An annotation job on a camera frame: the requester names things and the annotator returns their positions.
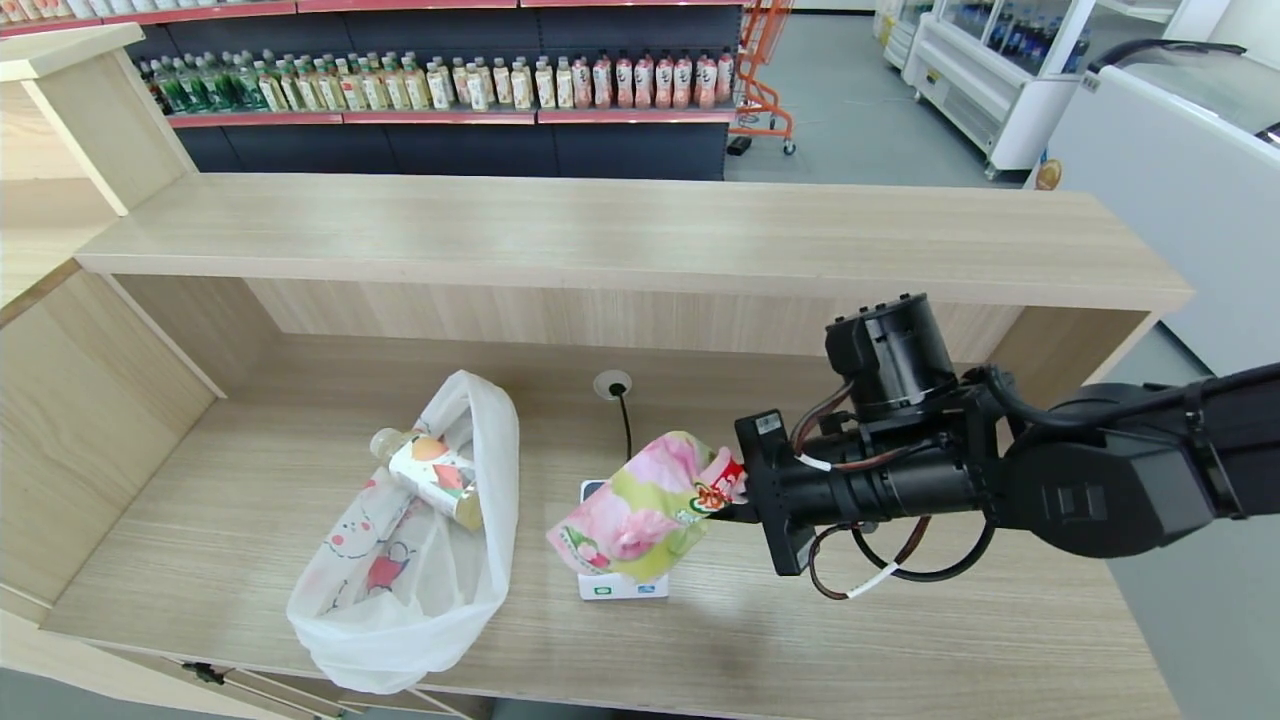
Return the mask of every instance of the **refrigerator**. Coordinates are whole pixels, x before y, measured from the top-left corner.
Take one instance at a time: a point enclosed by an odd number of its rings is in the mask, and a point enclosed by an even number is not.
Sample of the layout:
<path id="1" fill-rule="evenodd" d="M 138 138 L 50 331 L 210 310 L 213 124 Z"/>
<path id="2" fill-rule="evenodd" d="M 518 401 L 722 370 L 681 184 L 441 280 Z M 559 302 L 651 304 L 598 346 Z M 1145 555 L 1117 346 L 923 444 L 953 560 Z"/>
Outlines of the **refrigerator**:
<path id="1" fill-rule="evenodd" d="M 1094 195 L 1178 269 L 1196 296 L 1165 324 L 1215 374 L 1280 360 L 1280 69 L 1234 45 L 1116 46 L 1025 188 Z"/>

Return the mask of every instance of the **display fridge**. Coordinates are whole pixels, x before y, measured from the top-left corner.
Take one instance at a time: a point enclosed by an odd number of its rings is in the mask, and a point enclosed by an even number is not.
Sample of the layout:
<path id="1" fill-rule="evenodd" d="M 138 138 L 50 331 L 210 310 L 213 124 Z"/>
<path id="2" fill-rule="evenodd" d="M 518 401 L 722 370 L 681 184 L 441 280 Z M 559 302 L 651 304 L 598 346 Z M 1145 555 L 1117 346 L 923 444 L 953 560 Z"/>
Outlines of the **display fridge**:
<path id="1" fill-rule="evenodd" d="M 1098 58 L 1027 182 L 1094 195 L 1172 265 L 1196 296 L 1165 324 L 1220 375 L 1280 360 L 1280 70 L 1243 53 Z"/>
<path id="2" fill-rule="evenodd" d="M 1229 0 L 937 0 L 902 78 L 987 155 L 1036 164 L 1088 63 L 1140 38 L 1207 40 Z"/>

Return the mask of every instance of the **white wall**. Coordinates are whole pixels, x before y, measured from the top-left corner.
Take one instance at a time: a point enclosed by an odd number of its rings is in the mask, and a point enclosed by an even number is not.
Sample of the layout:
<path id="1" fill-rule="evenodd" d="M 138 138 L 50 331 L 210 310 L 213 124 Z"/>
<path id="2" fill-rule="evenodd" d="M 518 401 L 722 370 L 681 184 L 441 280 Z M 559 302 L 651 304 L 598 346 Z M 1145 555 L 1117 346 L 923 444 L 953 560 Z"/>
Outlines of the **white wall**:
<path id="1" fill-rule="evenodd" d="M 1280 0 L 1231 0 L 1213 42 L 1234 42 L 1272 65 L 1280 65 Z"/>

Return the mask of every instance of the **white plastic bag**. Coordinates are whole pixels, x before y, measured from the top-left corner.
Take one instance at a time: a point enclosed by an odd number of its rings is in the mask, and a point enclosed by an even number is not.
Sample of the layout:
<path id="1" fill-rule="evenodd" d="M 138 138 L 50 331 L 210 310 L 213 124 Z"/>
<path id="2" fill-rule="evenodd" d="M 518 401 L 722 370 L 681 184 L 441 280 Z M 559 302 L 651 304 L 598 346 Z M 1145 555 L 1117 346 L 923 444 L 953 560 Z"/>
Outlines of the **white plastic bag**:
<path id="1" fill-rule="evenodd" d="M 511 398 L 460 370 L 413 428 L 474 460 L 484 529 L 462 528 L 378 469 L 303 570 L 285 611 L 316 666 L 353 691 L 397 693 L 448 670 L 511 587 L 520 501 Z"/>

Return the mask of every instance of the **bottle cap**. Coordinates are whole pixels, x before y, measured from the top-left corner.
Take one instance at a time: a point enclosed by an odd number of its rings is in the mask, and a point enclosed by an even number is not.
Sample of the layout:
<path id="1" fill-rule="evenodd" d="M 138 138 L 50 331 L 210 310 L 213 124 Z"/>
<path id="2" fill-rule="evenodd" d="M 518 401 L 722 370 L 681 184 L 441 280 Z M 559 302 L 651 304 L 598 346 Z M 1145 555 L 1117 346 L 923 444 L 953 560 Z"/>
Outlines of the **bottle cap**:
<path id="1" fill-rule="evenodd" d="M 369 452 L 372 454 L 374 459 L 385 465 L 402 445 L 404 445 L 404 433 L 396 428 L 383 428 L 374 433 L 374 437 L 369 441 Z"/>

